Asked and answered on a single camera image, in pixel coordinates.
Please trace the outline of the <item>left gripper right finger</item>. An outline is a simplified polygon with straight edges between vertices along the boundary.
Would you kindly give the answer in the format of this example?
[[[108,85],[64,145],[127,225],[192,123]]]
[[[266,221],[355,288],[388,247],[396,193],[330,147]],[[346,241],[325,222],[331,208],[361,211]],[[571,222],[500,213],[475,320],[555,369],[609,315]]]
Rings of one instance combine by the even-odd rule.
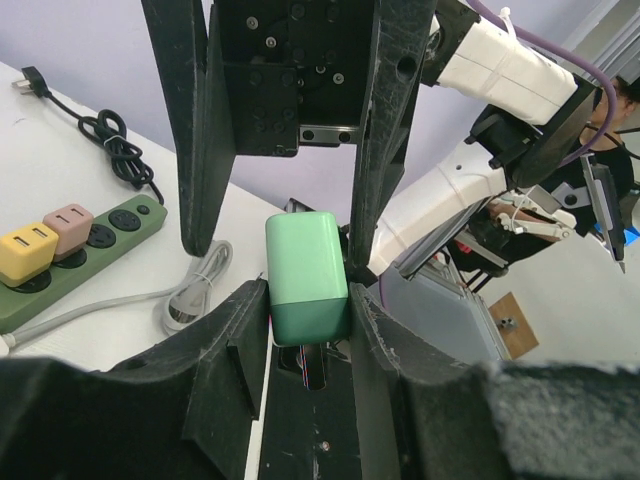
[[[349,288],[366,479],[635,479],[639,369],[463,364]]]

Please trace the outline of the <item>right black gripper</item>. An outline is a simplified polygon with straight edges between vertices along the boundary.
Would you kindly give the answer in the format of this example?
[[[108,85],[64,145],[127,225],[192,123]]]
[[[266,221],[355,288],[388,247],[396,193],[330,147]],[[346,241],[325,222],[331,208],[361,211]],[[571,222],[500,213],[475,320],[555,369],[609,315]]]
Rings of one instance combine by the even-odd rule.
[[[177,158],[181,240],[210,247],[235,155],[357,145],[346,266],[404,173],[434,1],[142,3]]]

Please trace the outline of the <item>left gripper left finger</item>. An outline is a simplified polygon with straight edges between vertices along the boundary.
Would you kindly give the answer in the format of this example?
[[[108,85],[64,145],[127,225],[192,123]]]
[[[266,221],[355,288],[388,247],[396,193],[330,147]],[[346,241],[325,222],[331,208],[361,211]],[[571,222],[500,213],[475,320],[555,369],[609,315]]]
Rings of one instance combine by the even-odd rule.
[[[240,479],[263,391],[267,283],[106,372],[1,364],[5,479]]]

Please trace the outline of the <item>green plug adapter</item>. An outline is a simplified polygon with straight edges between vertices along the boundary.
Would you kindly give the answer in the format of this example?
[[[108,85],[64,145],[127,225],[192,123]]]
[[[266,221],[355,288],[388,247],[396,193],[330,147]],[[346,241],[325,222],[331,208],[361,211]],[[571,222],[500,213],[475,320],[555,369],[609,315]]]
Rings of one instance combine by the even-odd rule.
[[[349,336],[348,285],[336,218],[283,213],[265,224],[274,341],[278,346]]]

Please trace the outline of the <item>green power strip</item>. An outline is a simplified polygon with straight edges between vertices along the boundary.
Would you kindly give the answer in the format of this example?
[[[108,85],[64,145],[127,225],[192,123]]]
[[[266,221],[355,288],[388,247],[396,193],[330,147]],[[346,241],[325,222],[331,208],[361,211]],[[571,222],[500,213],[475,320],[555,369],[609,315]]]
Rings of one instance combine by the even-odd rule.
[[[17,287],[1,286],[1,332],[11,333],[158,232],[166,208],[137,195],[97,216],[87,243]]]

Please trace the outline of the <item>brown pink plug adapter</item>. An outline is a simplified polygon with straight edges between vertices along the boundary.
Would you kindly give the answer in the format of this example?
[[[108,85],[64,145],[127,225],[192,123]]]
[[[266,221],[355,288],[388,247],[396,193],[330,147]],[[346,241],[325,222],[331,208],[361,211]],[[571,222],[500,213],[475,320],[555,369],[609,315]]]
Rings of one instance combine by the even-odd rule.
[[[58,235],[53,261],[61,261],[80,250],[88,240],[94,216],[79,204],[50,212],[43,223]]]

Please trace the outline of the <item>yellow plug adapter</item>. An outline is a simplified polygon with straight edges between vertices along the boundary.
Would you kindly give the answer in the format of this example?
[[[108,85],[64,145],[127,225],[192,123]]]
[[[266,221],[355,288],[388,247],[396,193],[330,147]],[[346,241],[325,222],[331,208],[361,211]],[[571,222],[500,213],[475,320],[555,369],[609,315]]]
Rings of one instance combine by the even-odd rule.
[[[23,226],[1,237],[1,282],[17,287],[47,270],[59,235],[42,222]]]

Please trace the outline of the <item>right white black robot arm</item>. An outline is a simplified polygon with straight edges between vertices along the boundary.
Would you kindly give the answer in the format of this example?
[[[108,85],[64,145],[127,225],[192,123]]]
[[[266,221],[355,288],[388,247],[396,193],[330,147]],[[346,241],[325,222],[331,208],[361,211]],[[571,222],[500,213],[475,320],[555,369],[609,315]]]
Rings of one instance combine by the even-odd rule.
[[[239,156],[356,149],[346,268],[382,274],[473,205],[543,181],[592,111],[558,50],[476,1],[146,1],[171,124],[181,239],[203,256]],[[421,87],[484,110],[434,170],[399,188]]]

